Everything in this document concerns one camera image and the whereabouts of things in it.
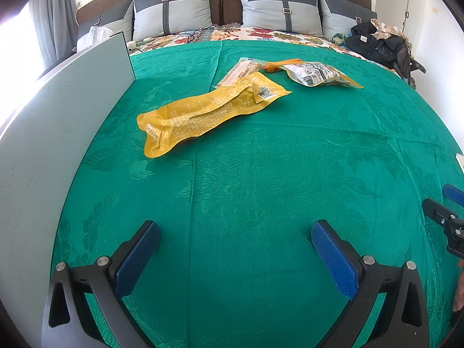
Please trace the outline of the person's right hand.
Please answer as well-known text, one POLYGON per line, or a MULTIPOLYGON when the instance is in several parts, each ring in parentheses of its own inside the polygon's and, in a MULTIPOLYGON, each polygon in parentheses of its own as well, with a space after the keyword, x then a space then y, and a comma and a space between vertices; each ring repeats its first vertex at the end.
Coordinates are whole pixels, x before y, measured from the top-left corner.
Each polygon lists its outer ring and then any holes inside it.
POLYGON ((454 292, 453 299, 453 312, 460 311, 464 306, 464 260, 458 261, 458 268, 460 268, 460 274, 457 280, 457 285, 454 292))

